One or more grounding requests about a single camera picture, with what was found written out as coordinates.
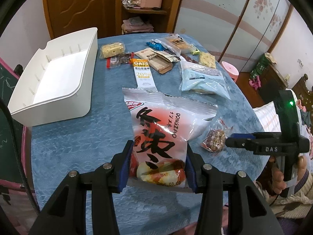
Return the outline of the person right hand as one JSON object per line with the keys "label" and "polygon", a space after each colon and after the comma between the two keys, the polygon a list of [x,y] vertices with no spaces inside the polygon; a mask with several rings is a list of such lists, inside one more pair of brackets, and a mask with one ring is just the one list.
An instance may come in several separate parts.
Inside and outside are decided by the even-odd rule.
{"label": "person right hand", "polygon": [[[269,162],[273,163],[272,167],[272,189],[276,194],[281,194],[282,190],[286,189],[286,182],[283,180],[284,175],[281,170],[275,164],[275,157],[271,156]],[[307,170],[307,159],[305,156],[299,156],[298,159],[298,174],[297,182],[303,178]]]}

